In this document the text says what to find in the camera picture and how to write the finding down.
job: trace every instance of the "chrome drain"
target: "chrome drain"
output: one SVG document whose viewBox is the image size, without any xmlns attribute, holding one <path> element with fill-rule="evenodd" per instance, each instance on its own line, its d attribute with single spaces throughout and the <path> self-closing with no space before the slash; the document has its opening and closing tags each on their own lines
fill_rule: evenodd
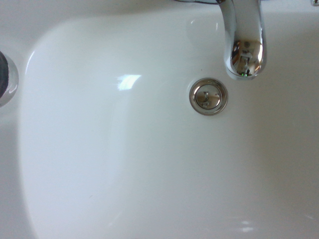
<svg viewBox="0 0 319 239">
<path fill-rule="evenodd" d="M 228 94 L 222 83 L 204 78 L 197 81 L 189 93 L 191 106 L 198 113 L 212 116 L 221 112 L 227 104 Z"/>
</svg>

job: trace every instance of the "sink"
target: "sink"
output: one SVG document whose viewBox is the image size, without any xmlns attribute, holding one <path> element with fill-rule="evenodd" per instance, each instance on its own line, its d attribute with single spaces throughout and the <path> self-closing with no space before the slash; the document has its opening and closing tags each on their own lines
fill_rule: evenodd
<svg viewBox="0 0 319 239">
<path fill-rule="evenodd" d="M 262 9 L 267 66 L 234 81 L 216 5 L 2 1 L 0 238 L 319 238 L 319 8 Z M 207 77 L 213 116 L 189 102 Z"/>
</svg>

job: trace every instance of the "ceramic basin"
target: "ceramic basin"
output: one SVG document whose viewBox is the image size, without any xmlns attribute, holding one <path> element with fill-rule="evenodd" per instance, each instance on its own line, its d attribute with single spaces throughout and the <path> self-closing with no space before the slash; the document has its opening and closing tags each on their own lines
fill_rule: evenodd
<svg viewBox="0 0 319 239">
<path fill-rule="evenodd" d="M 234 81 L 218 6 L 1 1 L 0 238 L 319 238 L 319 7 L 262 8 L 267 67 Z M 188 99 L 205 77 L 214 116 Z"/>
</svg>

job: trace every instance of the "faucet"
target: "faucet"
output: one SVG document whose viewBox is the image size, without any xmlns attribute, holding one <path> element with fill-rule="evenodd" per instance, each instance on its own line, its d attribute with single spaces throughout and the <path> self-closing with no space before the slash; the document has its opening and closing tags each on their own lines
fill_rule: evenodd
<svg viewBox="0 0 319 239">
<path fill-rule="evenodd" d="M 266 41 L 261 0 L 176 0 L 218 4 L 225 25 L 224 61 L 235 80 L 252 80 L 265 67 Z"/>
</svg>

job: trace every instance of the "chrome faucet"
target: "chrome faucet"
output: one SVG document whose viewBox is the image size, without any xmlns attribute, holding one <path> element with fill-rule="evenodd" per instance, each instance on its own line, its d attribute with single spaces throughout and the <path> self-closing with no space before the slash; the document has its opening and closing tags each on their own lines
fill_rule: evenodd
<svg viewBox="0 0 319 239">
<path fill-rule="evenodd" d="M 224 61 L 235 80 L 255 78 L 266 64 L 266 41 L 261 0 L 176 0 L 218 4 L 224 18 Z"/>
</svg>

